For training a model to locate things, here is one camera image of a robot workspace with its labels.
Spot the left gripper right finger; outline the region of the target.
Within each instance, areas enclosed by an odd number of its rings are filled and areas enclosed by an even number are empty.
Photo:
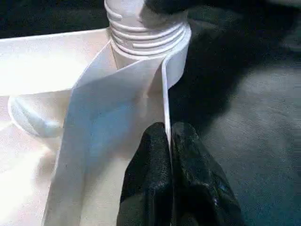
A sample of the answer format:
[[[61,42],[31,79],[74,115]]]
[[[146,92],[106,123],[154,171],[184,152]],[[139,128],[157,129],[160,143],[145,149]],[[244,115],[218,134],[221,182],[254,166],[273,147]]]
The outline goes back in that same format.
[[[218,162],[188,123],[172,126],[175,224],[243,226],[240,205]]]

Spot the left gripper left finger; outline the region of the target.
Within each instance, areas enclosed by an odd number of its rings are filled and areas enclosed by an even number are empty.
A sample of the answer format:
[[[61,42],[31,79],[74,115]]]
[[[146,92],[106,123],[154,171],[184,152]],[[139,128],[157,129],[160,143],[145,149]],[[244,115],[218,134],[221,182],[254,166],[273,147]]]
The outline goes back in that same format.
[[[168,226],[172,216],[172,170],[162,122],[143,133],[123,180],[118,226]]]

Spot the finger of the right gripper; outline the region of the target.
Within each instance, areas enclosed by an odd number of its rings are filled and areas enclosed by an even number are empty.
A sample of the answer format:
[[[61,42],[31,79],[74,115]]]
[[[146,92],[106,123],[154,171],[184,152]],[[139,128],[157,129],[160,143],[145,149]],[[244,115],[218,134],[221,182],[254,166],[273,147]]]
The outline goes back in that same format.
[[[193,0],[146,0],[145,5],[157,14],[174,14],[194,5]]]

